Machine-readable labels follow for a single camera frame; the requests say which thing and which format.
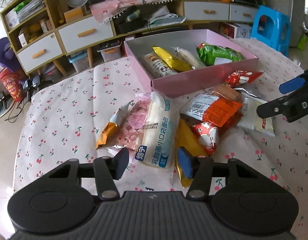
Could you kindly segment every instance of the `cherry print fabric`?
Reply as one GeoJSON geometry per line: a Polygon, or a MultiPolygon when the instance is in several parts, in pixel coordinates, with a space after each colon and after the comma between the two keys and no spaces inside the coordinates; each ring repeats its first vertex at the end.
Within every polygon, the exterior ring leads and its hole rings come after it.
{"type": "MultiPolygon", "coordinates": [[[[250,88],[269,101],[281,97],[279,84],[303,70],[277,51],[257,40],[233,42],[259,57],[258,70],[264,74],[250,88]]],[[[95,150],[95,142],[113,113],[131,100],[135,92],[145,92],[132,69],[132,58],[104,63],[73,78],[48,87],[35,95],[21,133],[14,171],[18,191],[70,158],[81,163],[109,155],[105,147],[95,150]]],[[[179,107],[203,90],[176,98],[179,107]]],[[[298,239],[308,239],[308,116],[287,123],[282,115],[273,118],[275,137],[232,128],[220,140],[212,156],[216,162],[238,158],[291,192],[298,201],[299,214],[292,228],[298,239]]],[[[120,194],[125,190],[181,190],[176,170],[163,171],[137,161],[129,164],[123,177],[115,181],[120,194]]],[[[96,194],[93,179],[83,187],[96,194]]],[[[225,187],[224,178],[213,178],[211,194],[225,187]]]]}

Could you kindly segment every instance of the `barcode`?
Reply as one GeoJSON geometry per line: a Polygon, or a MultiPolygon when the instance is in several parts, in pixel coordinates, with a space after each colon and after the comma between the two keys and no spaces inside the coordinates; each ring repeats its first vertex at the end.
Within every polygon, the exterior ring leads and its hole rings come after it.
{"type": "Polygon", "coordinates": [[[200,104],[200,103],[194,103],[194,104],[192,105],[192,108],[204,109],[204,108],[205,108],[205,105],[200,104]]]}

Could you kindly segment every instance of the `snack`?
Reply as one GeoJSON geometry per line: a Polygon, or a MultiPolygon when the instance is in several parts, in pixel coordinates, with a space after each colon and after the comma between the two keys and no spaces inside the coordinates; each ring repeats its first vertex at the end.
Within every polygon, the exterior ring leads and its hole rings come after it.
{"type": "Polygon", "coordinates": [[[248,128],[265,133],[269,136],[275,136],[273,128],[273,120],[271,117],[262,119],[258,116],[256,109],[259,105],[266,103],[266,101],[259,98],[254,98],[247,94],[242,94],[243,101],[243,117],[238,122],[237,126],[241,128],[248,128]]]}
{"type": "Polygon", "coordinates": [[[186,49],[182,49],[180,47],[174,48],[175,56],[184,62],[188,63],[192,69],[205,68],[205,64],[197,57],[195,57],[192,53],[190,53],[186,49]]]}
{"type": "Polygon", "coordinates": [[[107,140],[118,130],[119,126],[121,125],[123,119],[127,114],[129,103],[121,106],[111,117],[110,121],[102,130],[102,133],[98,140],[96,141],[96,149],[99,145],[106,144],[107,140]]]}
{"type": "Polygon", "coordinates": [[[141,58],[144,67],[155,77],[166,77],[177,74],[177,71],[170,68],[154,52],[149,53],[141,58]]]}
{"type": "Polygon", "coordinates": [[[230,85],[231,88],[237,87],[239,85],[245,83],[252,83],[255,79],[257,79],[263,72],[247,72],[238,70],[232,73],[226,80],[225,84],[230,85]]]}
{"type": "Polygon", "coordinates": [[[163,61],[166,62],[167,65],[169,65],[170,68],[175,69],[179,72],[192,70],[191,66],[188,63],[185,63],[179,60],[178,58],[173,57],[169,52],[167,52],[163,48],[153,47],[153,50],[159,57],[162,58],[163,61]]]}
{"type": "Polygon", "coordinates": [[[131,112],[124,119],[121,129],[117,135],[117,145],[135,150],[138,140],[142,137],[142,130],[145,122],[150,96],[136,93],[138,101],[133,106],[131,112]]]}
{"type": "Polygon", "coordinates": [[[241,106],[241,103],[225,98],[199,94],[183,106],[179,112],[203,122],[211,122],[218,127],[222,127],[241,106]]]}
{"type": "Polygon", "coordinates": [[[170,99],[152,92],[144,135],[135,159],[145,164],[168,169],[173,162],[178,109],[170,99]]]}
{"type": "Polygon", "coordinates": [[[240,93],[225,84],[220,84],[213,87],[213,91],[210,94],[218,97],[223,97],[231,101],[238,102],[241,100],[240,93]]]}
{"type": "Polygon", "coordinates": [[[199,58],[207,65],[219,65],[245,59],[240,53],[227,47],[200,44],[197,48],[199,58]]]}
{"type": "Polygon", "coordinates": [[[199,135],[199,143],[207,155],[211,156],[219,143],[218,127],[210,122],[203,122],[193,125],[192,130],[199,135]]]}
{"type": "Polygon", "coordinates": [[[183,119],[179,120],[178,130],[175,140],[175,153],[176,153],[176,168],[178,170],[180,182],[184,188],[189,187],[192,183],[192,179],[187,179],[180,167],[177,160],[177,150],[184,146],[193,156],[207,156],[206,152],[198,142],[196,136],[193,134],[189,126],[183,119]]]}

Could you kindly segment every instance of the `shelf leg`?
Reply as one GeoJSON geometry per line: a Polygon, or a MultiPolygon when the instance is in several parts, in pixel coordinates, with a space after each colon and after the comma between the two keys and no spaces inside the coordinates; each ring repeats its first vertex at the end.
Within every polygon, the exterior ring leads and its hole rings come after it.
{"type": "Polygon", "coordinates": [[[64,77],[66,77],[67,73],[66,73],[65,69],[62,67],[62,65],[60,64],[60,62],[56,59],[56,60],[53,61],[53,63],[58,68],[58,70],[64,75],[64,77]]]}
{"type": "Polygon", "coordinates": [[[87,57],[88,57],[88,63],[90,67],[93,67],[93,54],[92,54],[92,47],[89,47],[87,49],[87,57]]]}

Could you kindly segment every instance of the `blue plastic stool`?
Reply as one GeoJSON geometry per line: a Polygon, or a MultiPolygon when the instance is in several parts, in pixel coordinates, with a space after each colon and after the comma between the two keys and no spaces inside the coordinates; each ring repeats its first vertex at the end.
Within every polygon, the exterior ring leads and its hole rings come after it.
{"type": "Polygon", "coordinates": [[[255,16],[250,37],[256,38],[287,57],[290,39],[289,17],[261,5],[255,16]],[[266,22],[261,21],[262,16],[266,17],[266,22]]]}

